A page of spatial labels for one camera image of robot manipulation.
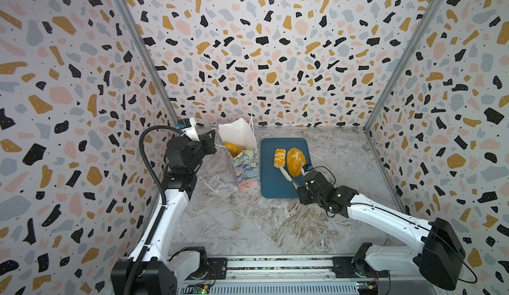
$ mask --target gray marble surface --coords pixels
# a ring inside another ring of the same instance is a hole
[[[311,163],[328,167],[336,185],[396,209],[362,131],[256,129],[255,135],[258,149],[264,138],[306,139]],[[314,204],[266,199],[259,186],[239,192],[224,150],[218,147],[216,154],[204,159],[170,255],[186,246],[205,246],[211,255],[346,254],[355,253],[363,242],[391,243],[381,230],[340,215],[328,218]]]

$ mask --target food item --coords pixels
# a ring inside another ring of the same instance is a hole
[[[274,167],[284,167],[286,159],[286,149],[276,149],[274,152]]]
[[[224,142],[226,150],[232,155],[233,158],[237,157],[238,154],[240,154],[243,149],[235,144],[229,143],[227,141]]]
[[[306,164],[304,153],[295,147],[290,149],[287,154],[287,166],[292,177],[297,177],[302,173],[302,164]]]

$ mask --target gift bag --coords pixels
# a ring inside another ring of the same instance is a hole
[[[223,142],[238,146],[239,150],[242,150],[233,157],[225,148],[226,160],[232,169],[239,191],[252,188],[260,182],[258,149],[252,119],[250,124],[239,118],[230,124],[220,124],[218,130]]]

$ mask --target terrazzo wall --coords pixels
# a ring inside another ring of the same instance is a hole
[[[154,84],[111,0],[0,0],[0,33],[0,293],[110,294],[156,197]]]
[[[456,294],[509,288],[508,6],[446,0],[370,130],[406,212],[462,241]]]
[[[430,0],[126,0],[180,117],[363,126]]]

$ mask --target rectangular tray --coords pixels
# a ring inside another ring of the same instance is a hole
[[[304,138],[265,138],[261,143],[260,154],[260,182],[262,196],[268,199],[298,198],[297,190],[281,171],[274,167],[274,152],[278,148],[284,148],[288,152],[291,148],[297,148],[304,153],[306,162],[309,164],[308,142]],[[297,184],[304,185],[304,177],[293,178]]]

